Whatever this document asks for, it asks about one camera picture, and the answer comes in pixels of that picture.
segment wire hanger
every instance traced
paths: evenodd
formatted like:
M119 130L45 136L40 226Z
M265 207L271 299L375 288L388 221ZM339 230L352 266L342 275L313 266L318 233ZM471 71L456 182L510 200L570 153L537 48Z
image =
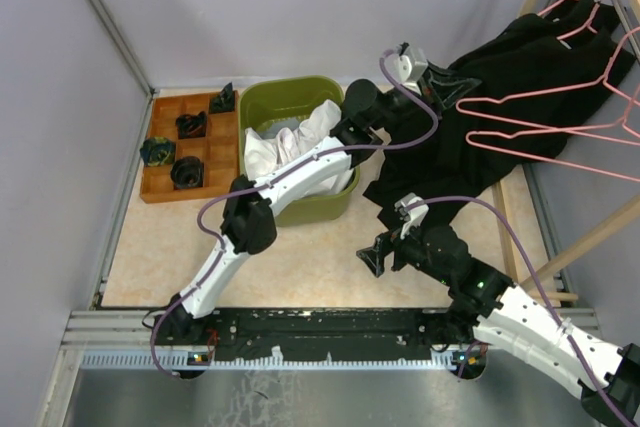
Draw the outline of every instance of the wire hanger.
M544 15L546 12L548 12L551 9L553 9L554 7L556 7L557 5L559 5L560 3L564 2L564 1L565 0L559 0L558 2L556 2L556 3L552 4L551 6L547 7L545 10L541 11L539 15ZM562 36L558 37L558 39L562 40L564 38L568 38L571 35L575 35L576 33L580 32L581 30L584 30L585 28L590 27L591 26L591 21L595 17L595 14L597 12L598 7L599 7L599 4L596 4L596 6L592 10L591 14L589 15L589 18L587 19L587 22L585 22L585 24L583 26L581 26L578 29L575 29L574 31L571 31L571 32L569 32L567 34L563 34ZM621 144L627 144L627 145L632 145L632 146L640 146L640 142L639 141L619 139L619 138L616 138L616 137L609 137L609 136L600 135L600 134L596 134L596 133L592 133L591 132L591 131L597 130L597 129L611 129L611 128L614 128L614 127L616 127L618 125L621 125L622 128L626 132L628 132L629 134L633 135L634 137L640 139L640 134L638 132L636 132L635 130L633 130L628 125L628 118L629 118L629 115L631 114L631 111L632 111L632 108L634 107L634 104L640 106L640 101L636 100L637 96L640 94L640 85L636 89L636 91L635 91L633 96L628 96L627 94L625 94L624 92L620 91L619 89L617 89L616 87L614 87L613 85L611 85L608 82L609 73L611 71L611 68L612 68L613 64L615 63L616 58L618 57L618 55L620 54L620 51L622 50L622 46L623 46L624 42L626 42L626 40L631 35L633 35L634 33L638 32L638 31L640 31L640 27L631 30L630 32L628 32L620 40L620 42L618 43L618 45L616 47L616 50L615 50L613 56L611 57L611 59L609 59L609 62L607 63L607 66L605 68L604 73L600 77L598 77L597 79L595 79L595 80L593 80L591 82L585 82L585 83L581 83L581 84L569 85L569 86L564 86L564 87L556 87L556 88L552 88L552 89L544 89L544 90L537 90L537 91L532 91L532 92L523 92L523 93L518 93L518 94L511 94L511 95L507 95L507 96L503 97L502 99L494 99L494 98L490 98L490 97L468 97L468 98L464 98L464 99L459 100L456 103L456 109L459 112L463 113L463 114L472 115L472 116L481 117L481 118L486 118L486 119L490 119L490 120L496 120L496 121L500 121L500 122L507 122L507 123L511 123L511 124L522 125L522 126L525 126L525 127L530 127L529 130L521 130L521 131L513 133L513 134L505 134L503 132L497 132L497 131L470 131L470 132L467 133L467 135L465 137L467 143L469 145L472 145L472 146L478 147L478 148L482 148L482 149L492 150L492 151L511 154L511 155L517 155L517 156L520 156L520 157L525 157L525 158L529 158L529 159L537 160L537 161L544 161L544 162L550 162L550 163L565 165L565 166L574 167L574 168L578 168L578 169L582 169L582 170L586 170L586 171L590 171L590 172L596 172L596 173L600 173L600 174L604 174L604 175L609 175L609 176L616 177L616 178L621 178L621 179L625 179L625 180L631 180L631 181L634 181L634 182L640 182L640 177L629 176L629 175L620 174L620 173L613 172L613 171L597 169L597 168L594 168L594 167L589 167L589 166L586 166L586 165L577 164L577 163L574 163L574 162L568 162L568 161L558 160L558 159L554 159L554 158L549 158L549 157L543 157L543 156L539 156L539 155L529 154L529 153L526 153L526 152L516 151L516 150L512 150L512 149L496 147L496 146L493 146L493 145L487 145L487 144L480 143L477 140L474 140L474 137L477 137L477 136L501 137L501 138L504 138L504 139L514 139L514 138L517 138L517 137L520 137L520 136L525 136L525 135L569 133L569 134L573 134L573 135L580 135L580 136L584 136L584 137L596 138L596 139L599 139L599 140L606 140L606 141L610 141L610 142L614 142L614 143L621 143ZM546 94L553 94L553 93L559 93L559 92L567 92L567 91L572 91L572 90L584 89L584 88L587 88L587 87L592 87L592 86L598 85L599 83L602 83L606 88L608 88L609 90L611 90L615 94L627 99L627 101L628 101L627 107L626 107L623 115L620 118L618 118L617 120L615 120L614 122L611 122L611 123L608 123L608 124L599 124L599 125L590 125L590 126L573 126L573 127L553 127L553 126L549 126L549 125L536 124L536 123L527 122L527 121L523 121L523 120L519 120L519 119L513 119L513 118L509 118L509 117L503 117L503 116L498 116L498 115L493 115L493 114L486 114L486 113L483 113L483 112L468 110L468 109L464 109L464 108L461 107L462 104L468 103L468 102L490 102L490 103L493 103L493 104L502 104L502 103L504 103L504 102L506 102L508 100L522 99L522 98L527 98L527 97L534 97L534 96L540 96L540 95L546 95Z

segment wooden clothes rack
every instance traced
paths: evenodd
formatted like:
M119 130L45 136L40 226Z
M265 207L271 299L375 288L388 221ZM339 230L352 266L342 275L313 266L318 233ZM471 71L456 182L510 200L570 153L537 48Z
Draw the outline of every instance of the wooden clothes rack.
M631 10L635 14L636 19L640 21L640 0L630 0ZM534 10L534 1L525 0L521 9L520 15L523 15ZM511 209L509 206L508 198L505 195L504 180L500 180L493 186L493 197L496 208L498 208L507 219L512 219ZM570 263L574 262L584 254L589 252L594 247L600 245L606 239L614 235L619 230L623 229L629 223L640 217L640 194L633 197L629 202L624 204L609 217L605 218L591 231L587 232L580 239L578 239L573 245L568 247L563 252L559 253L555 258L549 260L545 265L540 267L536 272L541 281L545 281L555 274L559 273L562 269L567 267ZM502 244L503 256L505 261L506 273L511 276L516 282L520 283L522 287L527 290L532 296L539 296L536 290L533 278L528 276L521 278L516 268L516 256L519 255L515 249L515 245L511 240L511 237L507 233L506 229L499 225L500 229L500 242ZM551 300L556 301L575 301L578 300L578 295L574 293L566 292L548 292L547 295Z

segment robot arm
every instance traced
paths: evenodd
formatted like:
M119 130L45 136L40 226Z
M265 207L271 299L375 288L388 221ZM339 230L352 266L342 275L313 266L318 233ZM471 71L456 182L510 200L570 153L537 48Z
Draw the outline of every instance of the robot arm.
M451 73L429 68L406 45L400 53L397 67L400 72L406 71L401 78L407 87L420 95L431 95L430 100L435 99L440 110L446 109L444 97L438 97L432 87L447 75L447 82L442 84L450 86ZM472 86L468 80L453 79L464 84L457 85L455 95L463 95L464 89ZM451 101L452 95L447 93L446 98ZM382 143L373 129L397 121L397 114L406 107L407 99L397 90L383 94L365 79L356 81L347 90L343 119L329 137L270 175L254 182L238 177L231 192L252 189L251 193L227 200L222 242L218 242L189 286L172 299L180 304L169 317L174 328L184 332L194 319L209 315L240 266L250 255L262 252L275 241L275 216L319 182L368 159L375 146ZM350 149L355 145L370 148ZM596 339L574 327L570 319L558 326L549 311L511 278L473 258L451 227L423 232L420 223L427 206L416 207L420 201L414 195L401 199L396 208L405 224L379 235L373 247L357 253L373 274L382 275L384 258L393 253L392 270L409 264L449 286L452 319L471 326L476 339L502 348L544 372L580 398L587 412L605 425L631 425L621 423L595 392L568 336L584 353L598 387L627 419L633 419L640 405L640 348L630 344L621 349Z

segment gray floor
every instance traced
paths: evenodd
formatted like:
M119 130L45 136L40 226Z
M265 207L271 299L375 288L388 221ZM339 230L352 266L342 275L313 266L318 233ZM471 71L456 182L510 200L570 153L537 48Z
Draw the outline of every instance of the gray floor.
M579 401L504 352L478 381L449 372L83 370L65 427L591 426Z

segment olive green container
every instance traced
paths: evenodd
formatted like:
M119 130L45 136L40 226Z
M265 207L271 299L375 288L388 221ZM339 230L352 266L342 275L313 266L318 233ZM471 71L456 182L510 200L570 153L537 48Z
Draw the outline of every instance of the olive green container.
M263 132L274 122L292 117L304 120L311 115L313 109L327 99L342 105L342 87L327 77L316 75L262 82L246 89L238 103L240 172L246 172L245 129L251 127L256 132ZM296 200L276 217L276 224L279 227L287 227L337 219L347 210L351 192L359 180L360 170L356 167L351 182L342 192Z

